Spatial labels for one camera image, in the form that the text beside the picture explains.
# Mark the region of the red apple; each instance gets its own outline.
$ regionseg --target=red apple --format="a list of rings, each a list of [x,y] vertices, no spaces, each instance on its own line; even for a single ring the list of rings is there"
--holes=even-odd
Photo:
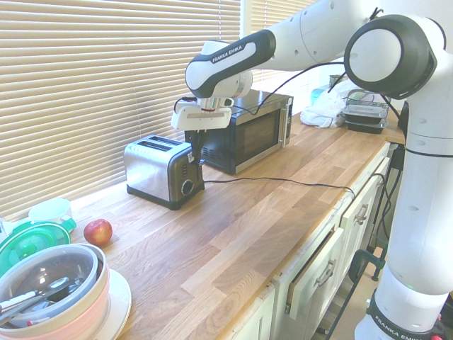
[[[112,233],[112,225],[102,218],[89,222],[84,229],[85,240],[98,247],[107,244]]]

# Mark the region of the white plate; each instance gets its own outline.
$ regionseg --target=white plate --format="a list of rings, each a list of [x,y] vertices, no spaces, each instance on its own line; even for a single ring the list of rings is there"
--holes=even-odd
[[[118,338],[129,317],[132,305],[129,283],[121,274],[112,269],[110,270],[108,296],[110,298],[108,317],[92,340],[114,340]]]

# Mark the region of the drawer handle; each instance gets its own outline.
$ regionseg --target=drawer handle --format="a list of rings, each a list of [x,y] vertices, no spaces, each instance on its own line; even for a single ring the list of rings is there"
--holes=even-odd
[[[360,211],[356,216],[354,217],[354,221],[358,223],[358,225],[363,225],[365,221],[367,220],[367,211],[368,211],[368,204],[362,205],[360,208]]]
[[[333,271],[335,270],[335,266],[337,264],[337,260],[328,260],[328,264],[326,269],[324,269],[321,276],[316,279],[316,283],[321,287],[324,283],[327,282],[329,278],[333,275]]]

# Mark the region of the black microwave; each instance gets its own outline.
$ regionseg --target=black microwave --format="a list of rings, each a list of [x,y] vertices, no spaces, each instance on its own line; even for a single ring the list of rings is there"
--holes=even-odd
[[[269,93],[251,90],[235,100],[227,128],[208,130],[201,158],[228,174],[237,174],[274,151],[285,147],[291,132],[291,96],[273,94],[255,113]]]

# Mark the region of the toaster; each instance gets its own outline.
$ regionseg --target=toaster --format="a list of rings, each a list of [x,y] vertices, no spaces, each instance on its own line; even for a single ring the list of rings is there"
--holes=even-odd
[[[187,142],[151,135],[127,145],[123,159],[127,192],[171,210],[205,188]]]

